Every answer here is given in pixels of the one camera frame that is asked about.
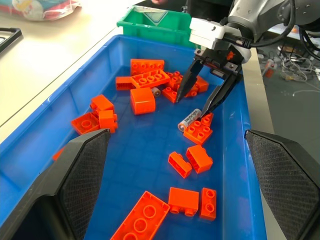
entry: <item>black cable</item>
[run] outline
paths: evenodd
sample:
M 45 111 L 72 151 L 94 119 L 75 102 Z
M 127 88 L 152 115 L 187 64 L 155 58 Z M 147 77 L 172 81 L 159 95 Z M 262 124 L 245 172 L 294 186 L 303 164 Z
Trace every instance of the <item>black cable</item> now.
M 296 0 L 290 0 L 290 21 L 289 21 L 288 26 L 283 31 L 283 33 L 281 33 L 279 36 L 277 36 L 271 40 L 266 40 L 266 41 L 262 41 L 262 42 L 253 42 L 253 43 L 251 43 L 250 47 L 251 48 L 260 48 L 260 47 L 269 46 L 269 45 L 272 45 L 272 44 L 275 44 L 275 43 L 281 41 L 291 32 L 291 30 L 294 28 L 295 24 L 296 24 Z
M 301 27 L 299 28 L 299 36 L 300 36 L 300 41 L 304 46 L 305 50 L 307 51 L 307 53 L 310 54 L 310 56 L 312 56 L 314 59 L 320 61 L 320 56 L 316 55 L 313 51 L 311 51 L 308 48 L 307 43 L 305 41 L 305 37 L 304 37 L 304 30 Z
M 310 45 L 310 47 L 311 47 L 313 50 L 320 52 L 320 48 L 318 48 L 318 47 L 316 47 L 316 46 L 314 45 L 314 43 L 310 40 L 310 37 L 308 36 L 307 32 L 306 32 L 304 29 L 302 29 L 302 28 L 301 28 L 301 30 L 302 30 L 302 34 L 303 34 L 305 40 L 308 42 L 308 44 Z

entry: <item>orange duplo brick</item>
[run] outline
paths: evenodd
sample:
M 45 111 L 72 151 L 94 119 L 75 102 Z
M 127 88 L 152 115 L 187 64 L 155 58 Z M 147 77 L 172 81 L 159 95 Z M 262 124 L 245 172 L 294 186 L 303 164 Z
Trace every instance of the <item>orange duplo brick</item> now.
M 150 87 L 130 90 L 131 107 L 135 115 L 156 111 L 155 96 Z
M 131 76 L 144 74 L 153 70 L 164 70 L 164 60 L 131 59 Z
M 115 110 L 114 105 L 102 94 L 91 99 L 90 107 L 95 116 L 98 116 L 99 111 Z
M 173 104 L 176 103 L 177 100 L 177 92 L 173 91 L 171 87 L 166 87 L 162 90 L 162 95 L 165 96 L 167 99 L 169 99 L 170 102 Z
M 193 85 L 191 90 L 185 95 L 185 98 L 195 97 L 197 96 L 197 94 L 198 94 L 198 88 L 196 87 L 196 85 Z
M 64 151 L 65 147 L 61 148 L 55 155 L 53 155 L 52 159 L 53 161 L 57 161 L 60 157 L 61 153 Z
M 72 120 L 71 125 L 80 135 L 100 129 L 99 120 L 91 112 Z
M 178 214 L 183 212 L 187 217 L 193 217 L 199 207 L 199 193 L 176 187 L 170 187 L 169 201 L 170 212 Z
M 175 151 L 169 155 L 168 163 L 185 179 L 191 173 L 191 164 Z
M 198 88 L 198 93 L 206 92 L 209 88 L 209 83 L 202 77 L 197 76 L 195 86 Z
M 208 171 L 214 163 L 201 145 L 189 147 L 185 155 L 197 174 Z
M 213 119 L 214 114 L 211 112 L 201 119 L 201 124 L 210 127 Z
M 110 133 L 114 134 L 118 128 L 117 114 L 112 110 L 99 111 L 99 124 L 101 129 L 110 129 Z
M 153 88 L 170 81 L 170 77 L 161 69 L 132 76 L 132 84 L 137 88 Z
M 217 192 L 209 188 L 201 191 L 200 218 L 214 221 L 217 215 Z
M 202 125 L 201 122 L 195 121 L 183 132 L 183 136 L 195 144 L 202 145 L 211 136 L 213 131 L 210 127 Z
M 170 206 L 145 191 L 111 240 L 151 240 L 167 216 Z
M 136 87 L 132 84 L 132 81 L 130 76 L 117 76 L 115 78 L 115 89 L 118 91 L 135 89 Z

